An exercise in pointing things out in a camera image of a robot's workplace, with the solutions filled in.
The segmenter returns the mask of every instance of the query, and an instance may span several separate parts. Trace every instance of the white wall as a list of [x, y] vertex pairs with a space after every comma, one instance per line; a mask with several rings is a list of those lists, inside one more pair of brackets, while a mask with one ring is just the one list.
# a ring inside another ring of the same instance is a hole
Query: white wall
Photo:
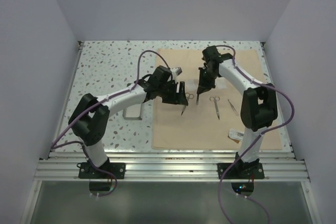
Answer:
[[266, 43], [275, 84], [296, 107], [288, 130], [297, 157], [306, 160], [324, 223], [336, 218], [335, 17], [335, 0], [291, 0]]
[[76, 58], [56, 0], [0, 0], [0, 223], [18, 223]]
[[78, 39], [265, 41], [289, 0], [58, 0]]

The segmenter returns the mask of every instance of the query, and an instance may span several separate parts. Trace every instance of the tan fabric mat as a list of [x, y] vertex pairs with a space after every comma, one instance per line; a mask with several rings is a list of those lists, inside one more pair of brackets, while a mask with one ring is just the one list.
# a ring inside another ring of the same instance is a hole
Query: tan fabric mat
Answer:
[[[228, 137], [230, 129], [244, 132], [244, 125], [240, 116], [236, 116], [231, 109], [228, 99], [240, 114], [242, 96], [224, 78], [226, 86], [224, 89], [213, 89], [199, 96], [199, 104], [196, 106], [196, 90], [190, 83], [198, 85], [198, 67], [203, 65], [201, 50], [178, 50], [160, 49], [159, 53], [165, 58], [171, 68], [182, 67], [183, 73], [178, 81], [186, 81], [188, 85], [186, 92], [194, 94], [194, 99], [189, 100], [184, 114], [181, 116], [182, 106], [164, 104], [161, 98], [154, 102], [154, 126], [153, 126], [153, 148], [175, 149], [175, 150], [236, 150], [240, 143]], [[238, 50], [237, 62], [253, 77], [265, 82], [264, 74], [255, 50]], [[157, 57], [156, 65], [163, 65], [162, 60]], [[220, 97], [218, 109], [220, 120], [218, 120], [214, 102], [211, 96]], [[261, 145], [262, 150], [280, 150], [281, 141], [278, 130], [265, 135]]]

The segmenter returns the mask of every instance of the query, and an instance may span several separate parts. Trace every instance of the scissors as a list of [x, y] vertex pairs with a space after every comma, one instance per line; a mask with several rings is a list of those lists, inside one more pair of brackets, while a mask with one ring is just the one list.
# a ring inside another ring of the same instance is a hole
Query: scissors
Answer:
[[212, 101], [212, 102], [215, 103], [216, 114], [217, 114], [218, 120], [219, 120], [219, 110], [218, 110], [217, 102], [218, 102], [219, 100], [220, 100], [219, 97], [210, 97], [210, 101]]
[[[185, 97], [187, 98], [187, 101], [189, 101], [189, 99], [194, 99], [194, 95], [193, 95], [193, 94], [190, 94], [190, 93], [186, 93], [186, 94], [185, 94]], [[181, 115], [183, 115], [183, 113], [184, 113], [186, 107], [187, 107], [187, 105], [184, 105], [184, 106], [183, 106]]]

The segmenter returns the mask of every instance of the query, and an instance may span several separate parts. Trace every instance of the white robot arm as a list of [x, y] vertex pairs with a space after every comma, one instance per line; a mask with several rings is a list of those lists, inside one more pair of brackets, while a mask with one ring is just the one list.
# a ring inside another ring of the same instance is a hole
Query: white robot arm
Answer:
[[[199, 83], [197, 96], [215, 88], [215, 79], [217, 77], [226, 78], [243, 96], [241, 104], [240, 118], [245, 126], [242, 145], [236, 153], [236, 158], [248, 149], [257, 136], [272, 125], [273, 120], [278, 116], [277, 100], [274, 90], [260, 87], [248, 81], [246, 77], [256, 83], [262, 83], [255, 80], [248, 72], [239, 69], [245, 74], [245, 77], [236, 69], [232, 61], [231, 54], [220, 54], [216, 46], [207, 47], [202, 51], [204, 67], [199, 68]], [[249, 177], [259, 166], [259, 150], [263, 135], [255, 143], [241, 160], [237, 162], [235, 178]]]
[[105, 133], [108, 118], [135, 104], [141, 104], [159, 96], [163, 103], [188, 105], [185, 97], [184, 82], [177, 83], [175, 78], [182, 73], [181, 68], [168, 69], [159, 66], [153, 74], [140, 79], [132, 88], [94, 97], [85, 94], [69, 119], [69, 124], [87, 108], [106, 99], [93, 111], [82, 116], [71, 128], [83, 141], [83, 148], [95, 167], [110, 170], [109, 159], [104, 151], [102, 137]]

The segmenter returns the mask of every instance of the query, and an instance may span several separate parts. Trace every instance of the white label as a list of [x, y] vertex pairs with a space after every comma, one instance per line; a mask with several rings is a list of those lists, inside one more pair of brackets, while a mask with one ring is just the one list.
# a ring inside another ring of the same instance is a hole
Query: white label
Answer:
[[238, 140], [238, 141], [242, 141], [244, 137], [244, 133], [234, 130], [234, 129], [230, 129], [229, 131], [229, 138], [234, 139], [234, 140]]

